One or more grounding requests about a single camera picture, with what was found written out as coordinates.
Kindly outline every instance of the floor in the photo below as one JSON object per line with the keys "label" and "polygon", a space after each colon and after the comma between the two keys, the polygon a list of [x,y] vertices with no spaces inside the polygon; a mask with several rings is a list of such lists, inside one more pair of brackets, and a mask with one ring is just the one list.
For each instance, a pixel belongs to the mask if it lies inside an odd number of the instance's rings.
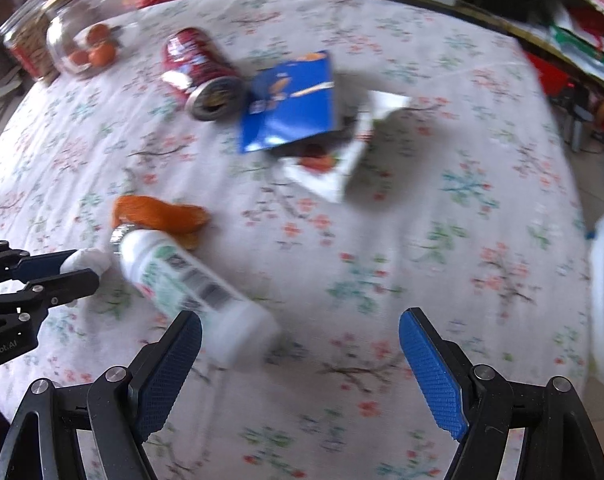
{"label": "floor", "polygon": [[[14,97],[7,104],[4,113],[0,112],[0,134],[21,99]],[[599,152],[602,146],[591,141],[583,149]],[[595,221],[604,214],[604,153],[598,155],[583,151],[575,154],[567,148],[566,156],[573,167],[584,209],[584,220],[590,231]],[[596,379],[589,379],[583,400],[604,450],[604,386]]]}

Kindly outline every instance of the white bottle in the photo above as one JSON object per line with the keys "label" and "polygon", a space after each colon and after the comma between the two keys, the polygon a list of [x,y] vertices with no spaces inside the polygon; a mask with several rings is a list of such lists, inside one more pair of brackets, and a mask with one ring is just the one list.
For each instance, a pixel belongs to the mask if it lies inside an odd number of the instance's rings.
{"label": "white bottle", "polygon": [[279,342],[272,314],[249,300],[162,231],[124,224],[111,243],[125,279],[169,319],[193,310],[202,320],[203,348],[223,368],[250,370]]}

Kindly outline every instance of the orange ball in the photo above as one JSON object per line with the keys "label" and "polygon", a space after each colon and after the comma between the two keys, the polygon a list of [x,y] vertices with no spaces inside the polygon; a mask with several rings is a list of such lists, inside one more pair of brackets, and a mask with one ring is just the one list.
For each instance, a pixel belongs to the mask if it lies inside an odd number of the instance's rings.
{"label": "orange ball", "polygon": [[90,50],[88,53],[88,60],[91,65],[101,68],[114,62],[115,56],[117,56],[115,45],[105,41],[104,43],[98,44],[98,46],[94,46]]}
{"label": "orange ball", "polygon": [[86,43],[90,46],[95,46],[106,41],[109,37],[110,27],[105,23],[98,23],[88,30],[88,34],[86,34]]}
{"label": "orange ball", "polygon": [[86,65],[86,63],[90,62],[88,60],[88,52],[82,50],[81,48],[71,52],[68,59],[70,59],[71,63],[77,66]]}

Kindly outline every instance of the tablecloth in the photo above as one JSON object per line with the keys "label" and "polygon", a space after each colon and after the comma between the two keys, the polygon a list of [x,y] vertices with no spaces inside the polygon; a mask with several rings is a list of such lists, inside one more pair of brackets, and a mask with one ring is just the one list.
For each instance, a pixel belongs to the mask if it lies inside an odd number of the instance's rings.
{"label": "tablecloth", "polygon": [[[0,239],[31,254],[107,250],[112,203],[132,192],[211,212],[195,255],[270,309],[289,342],[250,374],[197,359],[145,444],[160,479],[442,478],[456,443],[400,352],[409,306],[510,380],[563,374],[582,388],[582,213],[514,40],[380,0],[179,0],[139,19],[135,56],[90,80],[35,85],[10,120]],[[187,26],[208,30],[246,76],[327,49],[336,72],[420,109],[382,124],[345,201],[324,202],[264,153],[239,155],[236,121],[178,109],[159,81],[160,47]],[[115,266],[93,297],[50,309],[37,349],[0,367],[0,409],[11,418],[42,376],[77,384],[128,364],[169,321]]]}

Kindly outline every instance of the bottle label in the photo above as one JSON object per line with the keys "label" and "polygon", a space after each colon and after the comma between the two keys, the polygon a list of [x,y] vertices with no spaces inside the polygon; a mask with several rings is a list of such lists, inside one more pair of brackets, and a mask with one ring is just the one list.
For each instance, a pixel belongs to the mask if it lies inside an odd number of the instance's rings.
{"label": "bottle label", "polygon": [[141,277],[147,296],[175,312],[193,310],[201,314],[203,305],[217,310],[233,299],[223,285],[180,256],[173,246],[156,248]]}

